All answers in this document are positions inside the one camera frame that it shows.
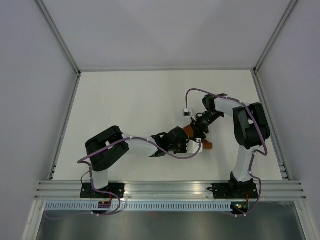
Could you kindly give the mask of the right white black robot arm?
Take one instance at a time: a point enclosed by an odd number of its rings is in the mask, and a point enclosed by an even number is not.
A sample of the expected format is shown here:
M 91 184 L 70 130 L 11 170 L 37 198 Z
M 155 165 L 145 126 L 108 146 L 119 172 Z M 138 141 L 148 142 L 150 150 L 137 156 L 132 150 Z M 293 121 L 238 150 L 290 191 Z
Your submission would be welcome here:
M 191 119 L 189 133 L 204 140 L 209 126 L 218 118 L 228 115 L 233 119 L 236 142 L 239 145 L 237 160 L 227 183 L 213 183 L 208 187 L 214 199 L 256 199 L 259 196 L 256 179 L 252 174 L 255 155 L 268 154 L 265 141 L 270 127 L 261 103 L 245 104 L 226 94 L 207 94 L 202 99 L 205 112 Z

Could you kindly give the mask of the orange-brown cloth napkin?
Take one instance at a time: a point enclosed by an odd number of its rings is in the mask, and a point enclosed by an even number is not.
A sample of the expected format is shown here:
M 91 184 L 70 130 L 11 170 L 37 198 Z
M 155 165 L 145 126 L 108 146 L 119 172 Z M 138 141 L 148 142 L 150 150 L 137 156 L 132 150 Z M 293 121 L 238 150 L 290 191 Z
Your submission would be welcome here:
M 189 137 L 189 138 L 195 138 L 196 135 L 192 129 L 192 127 L 190 125 L 187 125 L 183 128 L 184 132 L 186 133 L 186 135 Z M 201 143 L 203 144 L 203 148 L 205 150 L 211 150 L 213 148 L 213 144 L 209 141 L 207 141 L 205 138 L 202 138 L 201 139 Z

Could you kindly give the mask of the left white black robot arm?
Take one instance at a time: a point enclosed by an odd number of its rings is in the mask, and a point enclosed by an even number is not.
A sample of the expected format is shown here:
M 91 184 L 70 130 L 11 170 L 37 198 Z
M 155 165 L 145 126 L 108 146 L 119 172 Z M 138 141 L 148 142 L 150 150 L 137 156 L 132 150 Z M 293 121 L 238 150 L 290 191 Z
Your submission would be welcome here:
M 104 198 L 109 193 L 108 169 L 126 154 L 143 155 L 159 158 L 169 153 L 187 152 L 189 137 L 181 127 L 161 132 L 147 138 L 149 142 L 129 138 L 118 126 L 112 126 L 85 143 L 85 149 L 90 156 L 93 185 L 91 191 L 98 198 Z

